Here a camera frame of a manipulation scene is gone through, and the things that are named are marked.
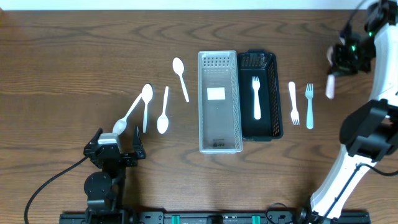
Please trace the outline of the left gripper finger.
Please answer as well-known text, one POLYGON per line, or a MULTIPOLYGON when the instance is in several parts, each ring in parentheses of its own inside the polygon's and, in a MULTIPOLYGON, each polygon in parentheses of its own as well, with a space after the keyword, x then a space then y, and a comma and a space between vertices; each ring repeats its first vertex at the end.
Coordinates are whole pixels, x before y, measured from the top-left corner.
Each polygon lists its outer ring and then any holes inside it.
POLYGON ((94 146, 98 144, 98 139, 100 138, 101 134, 103 133, 103 130, 99 128, 93 138, 90 140, 90 145, 94 146))
POLYGON ((141 142, 141 137, 140 137, 140 132, 139 132, 139 127, 135 126, 134 127, 134 134, 133 134, 133 139, 132 139, 132 148, 135 153, 143 153, 144 152, 144 147, 141 142))

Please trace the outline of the black plastic basket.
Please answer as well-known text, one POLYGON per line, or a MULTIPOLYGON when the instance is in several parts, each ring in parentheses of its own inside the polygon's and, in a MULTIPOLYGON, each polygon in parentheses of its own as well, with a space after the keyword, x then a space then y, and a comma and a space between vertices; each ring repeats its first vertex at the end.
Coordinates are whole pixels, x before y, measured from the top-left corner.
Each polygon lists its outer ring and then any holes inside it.
POLYGON ((238 54, 239 97, 243 138, 266 142, 283 134, 276 56, 265 50, 248 50, 238 54), (252 78, 259 77, 261 118, 254 118, 252 78))

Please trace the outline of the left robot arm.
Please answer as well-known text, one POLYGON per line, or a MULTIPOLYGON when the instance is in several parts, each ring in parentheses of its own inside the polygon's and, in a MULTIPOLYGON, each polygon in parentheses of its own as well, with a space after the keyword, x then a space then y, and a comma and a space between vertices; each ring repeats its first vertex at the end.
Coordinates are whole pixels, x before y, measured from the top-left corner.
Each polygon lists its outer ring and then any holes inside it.
POLYGON ((101 169, 91 174, 84 184, 89 211, 99 214, 120 211, 126 169, 137 166, 139 160, 146 158, 137 126, 134 127, 132 148, 133 152, 122 153, 119 134, 104 133, 102 129, 97 130, 84 147, 83 155, 101 169))

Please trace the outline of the white spoon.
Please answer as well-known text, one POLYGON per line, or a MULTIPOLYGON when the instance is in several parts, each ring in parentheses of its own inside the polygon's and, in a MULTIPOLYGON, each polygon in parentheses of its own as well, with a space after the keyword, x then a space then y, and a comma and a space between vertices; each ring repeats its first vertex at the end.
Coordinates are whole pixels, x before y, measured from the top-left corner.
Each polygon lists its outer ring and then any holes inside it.
POLYGON ((122 134, 124 130, 127 127, 127 119, 129 115, 132 113, 133 109, 137 106, 138 102, 141 100, 142 94, 140 93, 138 97, 134 100, 133 104, 131 107, 128 109, 127 113, 125 116, 119 120, 116 121, 116 123, 113 126, 113 133, 116 133, 118 135, 122 134))
POLYGON ((144 101, 144 115, 143 115, 143 133, 147 130, 147 120, 148 120, 148 104, 153 97, 153 88, 152 85, 147 83, 144 85, 142 89, 142 100, 144 101))
MULTIPOLYGON (((332 54, 333 54, 333 46, 330 46, 329 49, 327 50, 326 57, 329 61, 330 66, 333 65, 332 62, 332 54)), ((329 72, 328 74, 328 79, 326 82, 326 90, 325 90, 325 95, 329 99, 333 99, 335 96, 335 76, 332 72, 329 72)))
POLYGON ((182 60, 180 58, 175 57, 173 59, 172 66, 173 66, 174 72, 180 78, 180 83, 181 83, 181 86, 182 86, 183 95, 184 95, 185 101, 188 103, 189 102, 188 92, 187 92, 187 88, 185 86, 185 82, 183 80, 183 73, 184 73, 184 70, 185 70, 184 64, 183 64, 183 62, 182 62, 182 60))

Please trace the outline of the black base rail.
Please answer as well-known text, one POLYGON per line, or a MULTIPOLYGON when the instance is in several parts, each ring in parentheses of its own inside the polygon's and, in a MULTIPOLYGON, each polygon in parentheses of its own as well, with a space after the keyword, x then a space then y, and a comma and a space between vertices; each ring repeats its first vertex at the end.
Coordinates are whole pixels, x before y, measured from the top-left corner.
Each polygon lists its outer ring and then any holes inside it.
POLYGON ((266 224, 266 223, 371 223, 368 212, 343 212, 338 219, 317 215, 304 220, 295 218, 288 210, 268 210, 264 213, 163 213, 142 212, 140 214, 94 214, 64 213, 61 224, 84 223, 136 223, 136 224, 266 224))

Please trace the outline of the white fork tines down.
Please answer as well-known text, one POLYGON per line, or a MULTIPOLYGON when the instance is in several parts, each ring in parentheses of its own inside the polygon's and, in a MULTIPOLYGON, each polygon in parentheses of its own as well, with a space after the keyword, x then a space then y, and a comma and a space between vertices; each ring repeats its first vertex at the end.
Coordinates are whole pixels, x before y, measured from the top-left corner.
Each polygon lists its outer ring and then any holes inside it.
POLYGON ((300 124, 299 112, 297 110, 297 99, 296 99, 296 86, 294 82, 289 82, 288 84, 290 100, 292 104, 292 111, 290 112, 290 117, 292 119, 293 125, 298 126, 300 124))

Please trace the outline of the white fork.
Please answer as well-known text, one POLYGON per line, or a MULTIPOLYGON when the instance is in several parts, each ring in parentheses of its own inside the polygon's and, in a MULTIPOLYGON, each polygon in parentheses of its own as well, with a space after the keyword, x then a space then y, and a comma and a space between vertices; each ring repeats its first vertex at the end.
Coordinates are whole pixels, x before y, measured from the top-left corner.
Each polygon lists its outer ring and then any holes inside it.
POLYGON ((259 89, 260 89, 259 77, 252 78, 252 88, 254 90, 254 118, 259 120, 261 118, 261 107, 259 102, 259 89))

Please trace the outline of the clear plastic basket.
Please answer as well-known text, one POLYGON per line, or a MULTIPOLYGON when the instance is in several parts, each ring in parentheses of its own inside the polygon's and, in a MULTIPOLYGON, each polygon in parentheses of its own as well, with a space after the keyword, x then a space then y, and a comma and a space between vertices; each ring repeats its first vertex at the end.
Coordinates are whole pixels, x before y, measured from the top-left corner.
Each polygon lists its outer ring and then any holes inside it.
POLYGON ((198 53, 198 118, 201 153, 243 150, 236 51, 198 53))

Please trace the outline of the white spoon bowl down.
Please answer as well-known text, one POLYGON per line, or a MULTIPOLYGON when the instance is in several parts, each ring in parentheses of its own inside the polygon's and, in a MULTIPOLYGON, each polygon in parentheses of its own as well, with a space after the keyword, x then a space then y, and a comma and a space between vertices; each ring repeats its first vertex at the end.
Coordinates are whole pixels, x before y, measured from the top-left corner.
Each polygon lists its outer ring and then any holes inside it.
POLYGON ((168 96, 169 96, 169 87, 167 86, 165 87, 164 91, 162 114, 158 117, 157 120, 157 130, 160 134, 164 134, 169 126, 169 119, 166 115, 168 96))

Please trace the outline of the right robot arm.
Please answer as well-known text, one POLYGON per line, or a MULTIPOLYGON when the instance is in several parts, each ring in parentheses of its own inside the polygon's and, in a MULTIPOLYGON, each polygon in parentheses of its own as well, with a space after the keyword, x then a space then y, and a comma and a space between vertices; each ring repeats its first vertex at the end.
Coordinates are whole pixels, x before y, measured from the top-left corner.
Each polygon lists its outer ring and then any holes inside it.
POLYGON ((294 223, 370 223, 367 212, 343 210, 343 205, 369 170, 397 175, 376 169, 397 150, 397 1, 370 4, 364 30, 368 35, 361 37, 347 22, 327 57, 333 78, 370 72, 376 61, 369 101, 343 121, 338 158, 294 223))

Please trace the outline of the pale green fork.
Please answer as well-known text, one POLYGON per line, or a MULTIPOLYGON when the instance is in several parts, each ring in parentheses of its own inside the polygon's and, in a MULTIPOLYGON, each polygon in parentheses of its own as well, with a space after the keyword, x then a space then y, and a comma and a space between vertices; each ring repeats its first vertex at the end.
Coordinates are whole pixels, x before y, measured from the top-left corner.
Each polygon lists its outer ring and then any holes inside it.
POLYGON ((308 101, 306 127, 308 129, 313 129, 314 123, 313 123, 313 106, 312 106, 312 99, 313 99, 313 84, 312 83, 307 84, 305 96, 308 101))

